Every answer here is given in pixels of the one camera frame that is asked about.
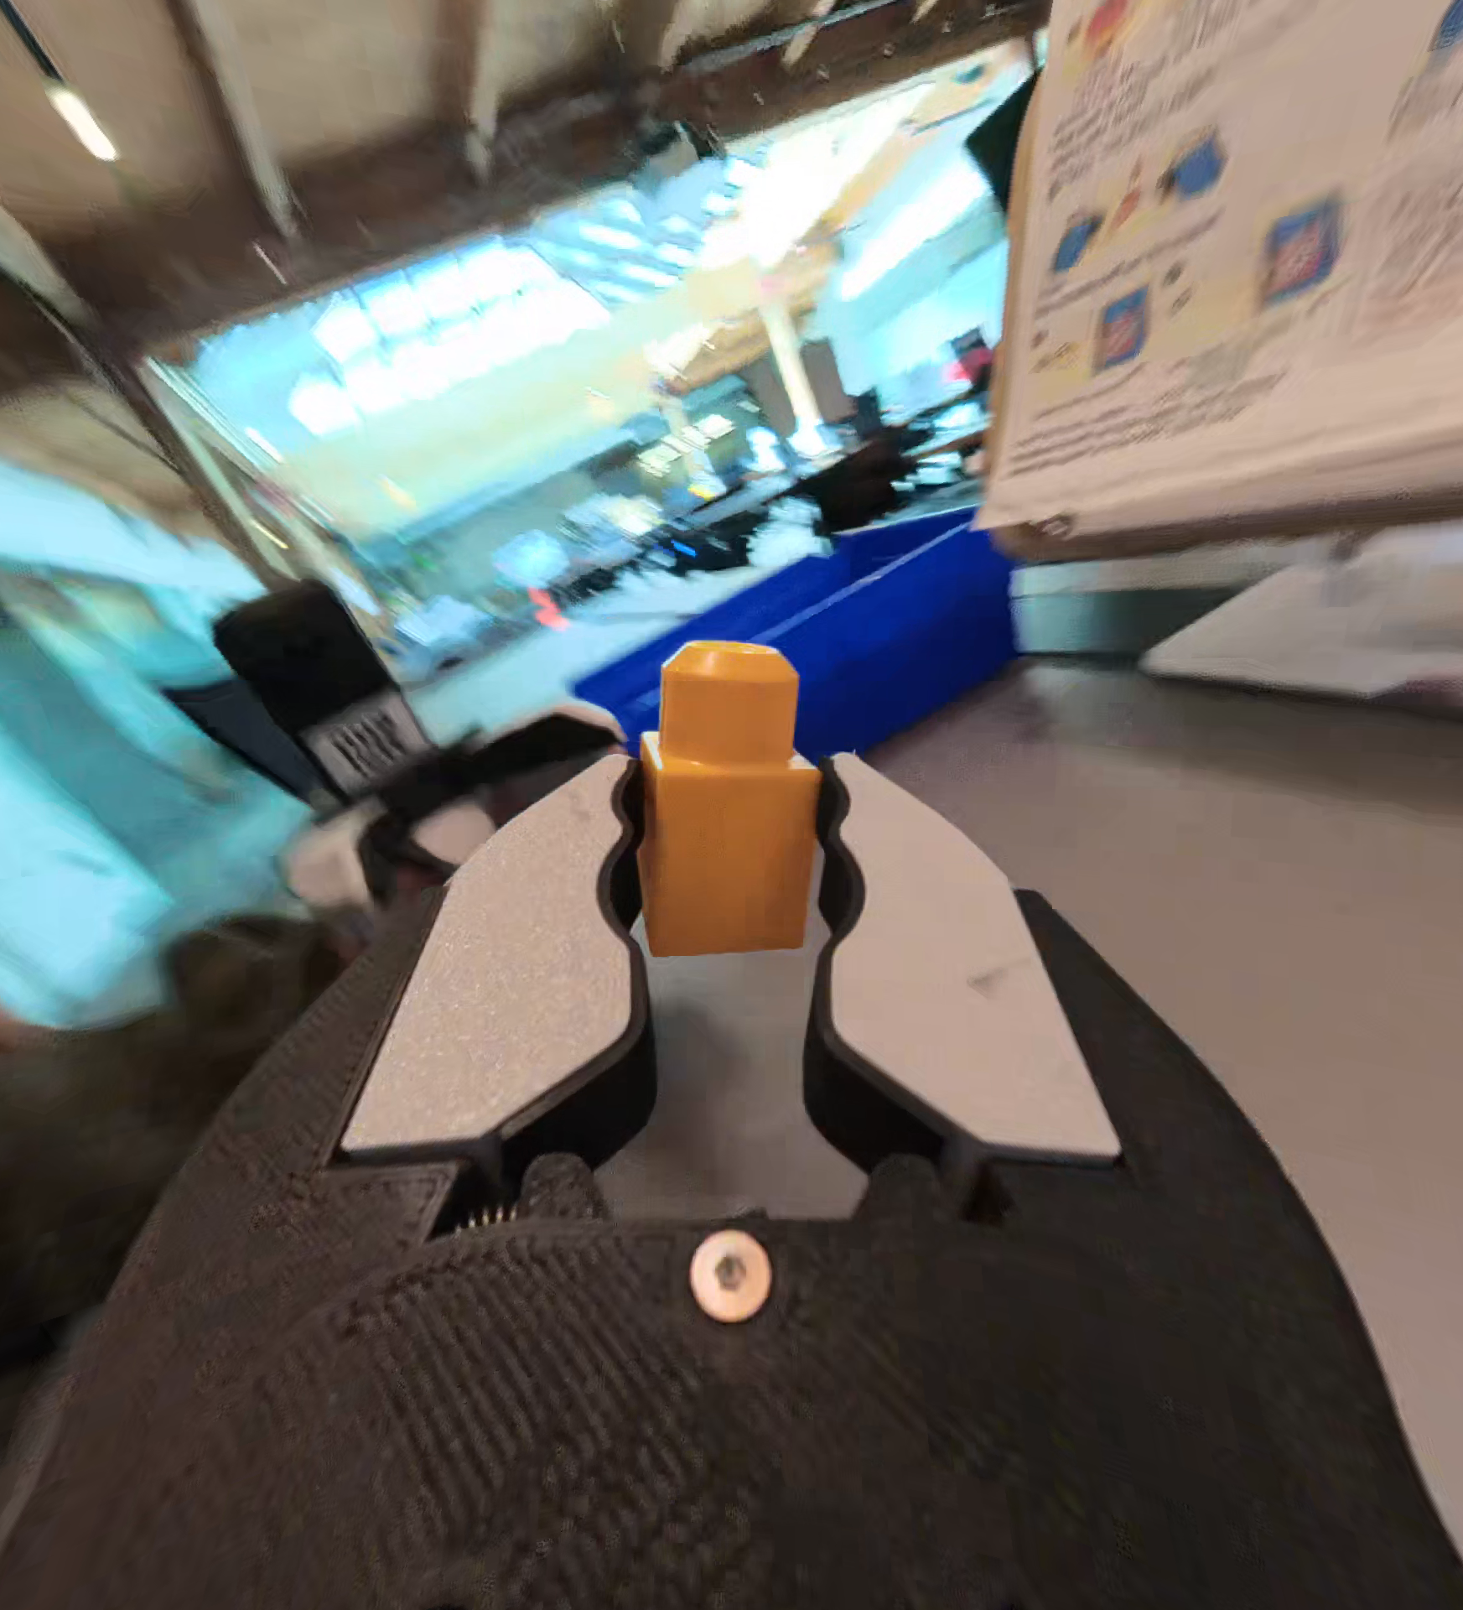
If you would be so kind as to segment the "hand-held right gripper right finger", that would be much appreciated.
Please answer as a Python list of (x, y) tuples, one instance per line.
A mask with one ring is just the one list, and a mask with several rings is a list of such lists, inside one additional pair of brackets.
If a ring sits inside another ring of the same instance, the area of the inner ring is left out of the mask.
[(820, 916), (803, 1101), (875, 1164), (1115, 1164), (1124, 1141), (1014, 881), (944, 815), (867, 767), (823, 761)]

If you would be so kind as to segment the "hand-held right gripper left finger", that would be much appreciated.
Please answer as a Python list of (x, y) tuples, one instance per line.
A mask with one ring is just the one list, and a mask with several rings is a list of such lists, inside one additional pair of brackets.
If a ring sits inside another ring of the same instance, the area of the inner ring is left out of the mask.
[(612, 904), (628, 755), (499, 828), (446, 883), (340, 1130), (345, 1158), (504, 1158), (638, 1048), (644, 963)]

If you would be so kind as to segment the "yellow toy block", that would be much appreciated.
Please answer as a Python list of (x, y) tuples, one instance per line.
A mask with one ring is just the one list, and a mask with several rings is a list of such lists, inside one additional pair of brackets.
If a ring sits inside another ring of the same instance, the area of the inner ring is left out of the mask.
[(795, 730), (800, 672), (778, 650), (690, 641), (660, 664), (660, 724), (638, 755), (654, 956), (803, 944), (823, 777)]

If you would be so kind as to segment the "blue plastic bin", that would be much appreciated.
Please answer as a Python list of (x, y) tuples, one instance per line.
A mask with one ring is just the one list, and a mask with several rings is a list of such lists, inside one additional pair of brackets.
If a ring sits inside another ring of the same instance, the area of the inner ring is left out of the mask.
[(1014, 658), (1011, 556), (976, 508), (854, 528), (574, 681), (628, 748), (660, 727), (660, 664), (690, 641), (778, 650), (800, 672), (795, 750), (875, 750), (992, 681)]

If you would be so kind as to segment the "person's left forearm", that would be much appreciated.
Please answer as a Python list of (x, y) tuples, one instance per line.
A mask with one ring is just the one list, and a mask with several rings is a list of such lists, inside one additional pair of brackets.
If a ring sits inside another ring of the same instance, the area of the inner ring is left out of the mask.
[(345, 972), (325, 922), (246, 912), (157, 956), (157, 1002), (0, 1050), (0, 1280), (136, 1237), (244, 1074)]

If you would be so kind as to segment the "ceiling spot lamp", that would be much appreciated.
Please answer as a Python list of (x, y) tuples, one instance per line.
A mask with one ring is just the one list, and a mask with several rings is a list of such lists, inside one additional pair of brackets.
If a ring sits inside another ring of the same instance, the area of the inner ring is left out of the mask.
[(46, 96), (90, 159), (97, 159), (104, 166), (117, 162), (115, 138), (104, 135), (104, 125), (97, 121), (90, 100), (66, 79), (48, 79)]

